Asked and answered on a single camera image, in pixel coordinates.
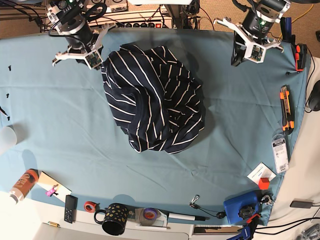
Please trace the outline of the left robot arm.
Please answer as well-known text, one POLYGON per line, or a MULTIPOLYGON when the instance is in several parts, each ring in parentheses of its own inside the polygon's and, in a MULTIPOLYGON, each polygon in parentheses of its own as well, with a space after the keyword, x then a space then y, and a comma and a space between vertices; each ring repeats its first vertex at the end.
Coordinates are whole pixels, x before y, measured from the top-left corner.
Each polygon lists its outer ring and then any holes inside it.
POLYGON ((280 23, 284 13, 291 6, 289 0, 250 0, 249 6, 233 4, 247 13, 243 22, 233 23, 229 17, 215 18, 213 23, 225 26, 233 31, 233 49, 231 65, 236 67, 244 61, 256 64, 264 62, 267 50, 284 51, 280 38, 268 38, 272 26, 280 23))

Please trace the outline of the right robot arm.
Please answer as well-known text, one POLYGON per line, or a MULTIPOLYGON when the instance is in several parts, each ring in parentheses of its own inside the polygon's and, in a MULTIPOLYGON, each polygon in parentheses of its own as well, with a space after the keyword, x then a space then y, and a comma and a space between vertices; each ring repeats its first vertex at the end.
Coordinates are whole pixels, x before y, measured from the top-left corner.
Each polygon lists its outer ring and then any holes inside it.
POLYGON ((91 29, 89 23, 106 13, 107 5, 99 2, 85 10, 84 0, 52 0, 46 6, 46 15, 52 23, 48 35, 52 38, 65 38, 68 47, 65 52, 58 52, 52 65, 65 60, 75 60, 89 69, 99 70, 103 59, 101 56, 102 40, 115 23, 102 25, 102 30, 91 29))

